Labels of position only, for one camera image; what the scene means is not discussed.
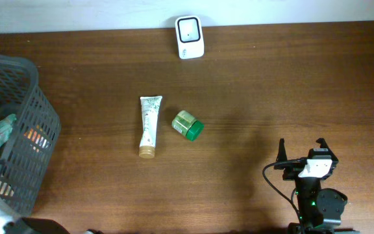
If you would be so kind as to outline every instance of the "tan cap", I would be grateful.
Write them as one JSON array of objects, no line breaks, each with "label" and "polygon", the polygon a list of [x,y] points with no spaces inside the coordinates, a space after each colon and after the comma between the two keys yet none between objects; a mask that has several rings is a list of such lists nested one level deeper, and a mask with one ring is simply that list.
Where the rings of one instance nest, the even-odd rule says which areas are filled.
[{"label": "tan cap", "polygon": [[152,159],[155,156],[155,147],[153,146],[141,146],[140,157],[144,159]]}]

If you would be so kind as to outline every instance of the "white device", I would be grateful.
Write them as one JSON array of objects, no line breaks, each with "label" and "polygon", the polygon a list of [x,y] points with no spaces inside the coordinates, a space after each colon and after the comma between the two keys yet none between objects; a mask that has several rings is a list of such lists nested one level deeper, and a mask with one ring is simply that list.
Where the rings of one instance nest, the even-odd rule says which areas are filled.
[{"label": "white device", "polygon": [[183,16],[176,19],[175,32],[180,59],[198,58],[205,54],[201,22],[197,16]]}]

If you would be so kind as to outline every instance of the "white tube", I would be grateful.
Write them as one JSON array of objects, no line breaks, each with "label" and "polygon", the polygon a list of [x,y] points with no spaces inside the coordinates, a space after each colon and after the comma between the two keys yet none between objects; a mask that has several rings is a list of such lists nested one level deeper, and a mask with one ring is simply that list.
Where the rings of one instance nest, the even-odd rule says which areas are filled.
[{"label": "white tube", "polygon": [[141,97],[142,107],[142,138],[140,157],[152,159],[155,156],[156,125],[162,96]]}]

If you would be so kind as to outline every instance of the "white wall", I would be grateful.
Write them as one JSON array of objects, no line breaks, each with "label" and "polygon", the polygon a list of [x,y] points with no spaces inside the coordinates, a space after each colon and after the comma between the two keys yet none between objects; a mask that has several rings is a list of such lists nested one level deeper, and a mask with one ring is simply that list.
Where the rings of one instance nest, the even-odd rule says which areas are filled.
[{"label": "white wall", "polygon": [[374,20],[374,0],[0,0],[0,33]]}]

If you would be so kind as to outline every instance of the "bottle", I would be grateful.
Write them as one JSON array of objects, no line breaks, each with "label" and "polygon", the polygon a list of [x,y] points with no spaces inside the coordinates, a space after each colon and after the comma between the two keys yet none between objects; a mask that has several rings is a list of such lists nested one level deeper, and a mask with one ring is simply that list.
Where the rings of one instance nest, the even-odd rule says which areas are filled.
[{"label": "bottle", "polygon": [[189,112],[182,110],[173,120],[172,126],[188,140],[194,141],[201,133],[205,125],[192,116]]}]

